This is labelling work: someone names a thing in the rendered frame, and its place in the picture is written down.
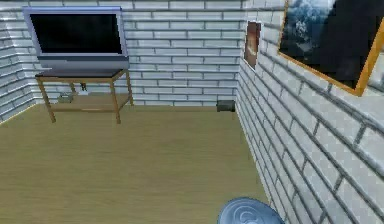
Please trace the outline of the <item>wooden television stand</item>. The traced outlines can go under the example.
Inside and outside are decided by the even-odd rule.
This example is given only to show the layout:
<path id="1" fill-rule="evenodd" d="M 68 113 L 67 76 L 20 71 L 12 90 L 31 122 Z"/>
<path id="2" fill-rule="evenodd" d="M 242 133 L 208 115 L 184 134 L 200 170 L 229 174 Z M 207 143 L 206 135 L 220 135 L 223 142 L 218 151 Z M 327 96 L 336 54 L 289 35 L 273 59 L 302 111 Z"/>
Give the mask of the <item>wooden television stand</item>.
<path id="1" fill-rule="evenodd" d="M 125 76 L 127 93 L 117 93 L 115 82 Z M 51 69 L 35 76 L 41 91 L 50 120 L 56 122 L 55 112 L 114 113 L 116 123 L 121 123 L 120 110 L 129 103 L 134 105 L 130 73 L 127 69 Z M 71 103 L 51 104 L 44 83 L 68 83 L 73 100 Z M 91 93 L 81 95 L 76 91 L 75 83 L 106 83 L 109 93 Z"/>

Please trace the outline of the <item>dark grey box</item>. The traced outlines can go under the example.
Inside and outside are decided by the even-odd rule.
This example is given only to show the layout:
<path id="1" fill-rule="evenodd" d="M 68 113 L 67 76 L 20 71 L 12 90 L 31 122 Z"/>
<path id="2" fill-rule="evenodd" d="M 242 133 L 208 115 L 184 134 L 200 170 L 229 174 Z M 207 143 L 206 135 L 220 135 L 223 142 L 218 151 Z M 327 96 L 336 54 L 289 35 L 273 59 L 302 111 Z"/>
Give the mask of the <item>dark grey box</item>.
<path id="1" fill-rule="evenodd" d="M 218 100 L 216 103 L 216 110 L 218 112 L 222 112 L 222 111 L 234 112 L 235 101 L 234 100 Z"/>

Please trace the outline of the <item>small brown framed picture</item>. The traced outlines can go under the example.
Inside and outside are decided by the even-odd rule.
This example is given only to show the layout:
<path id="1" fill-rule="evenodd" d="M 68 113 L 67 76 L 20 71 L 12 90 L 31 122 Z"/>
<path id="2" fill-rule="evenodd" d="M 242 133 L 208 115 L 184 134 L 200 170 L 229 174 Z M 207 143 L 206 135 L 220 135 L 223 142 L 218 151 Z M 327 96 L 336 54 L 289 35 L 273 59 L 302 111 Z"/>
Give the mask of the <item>small brown framed picture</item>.
<path id="1" fill-rule="evenodd" d="M 252 69 L 256 67 L 260 33 L 261 33 L 260 22 L 249 21 L 247 23 L 247 31 L 246 31 L 245 46 L 244 46 L 244 59 Z"/>

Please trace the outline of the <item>silver flat television set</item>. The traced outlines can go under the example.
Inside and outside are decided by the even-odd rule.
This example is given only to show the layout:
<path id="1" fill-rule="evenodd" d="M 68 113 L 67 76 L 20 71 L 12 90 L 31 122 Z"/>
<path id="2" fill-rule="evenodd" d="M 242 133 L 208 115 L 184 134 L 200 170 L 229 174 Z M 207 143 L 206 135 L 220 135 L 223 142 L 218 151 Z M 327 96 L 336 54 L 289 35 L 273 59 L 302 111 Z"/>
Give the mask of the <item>silver flat television set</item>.
<path id="1" fill-rule="evenodd" d="M 36 55 L 45 68 L 127 69 L 119 6 L 25 7 Z"/>

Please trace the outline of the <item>large gold framed picture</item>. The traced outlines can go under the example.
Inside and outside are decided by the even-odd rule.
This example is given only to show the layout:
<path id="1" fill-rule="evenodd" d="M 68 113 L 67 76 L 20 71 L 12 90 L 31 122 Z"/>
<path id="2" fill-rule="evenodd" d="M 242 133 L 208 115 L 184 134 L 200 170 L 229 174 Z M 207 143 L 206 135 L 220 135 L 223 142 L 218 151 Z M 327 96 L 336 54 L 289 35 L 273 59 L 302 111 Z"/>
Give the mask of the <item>large gold framed picture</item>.
<path id="1" fill-rule="evenodd" d="M 384 46 L 384 0 L 285 0 L 278 54 L 361 96 Z"/>

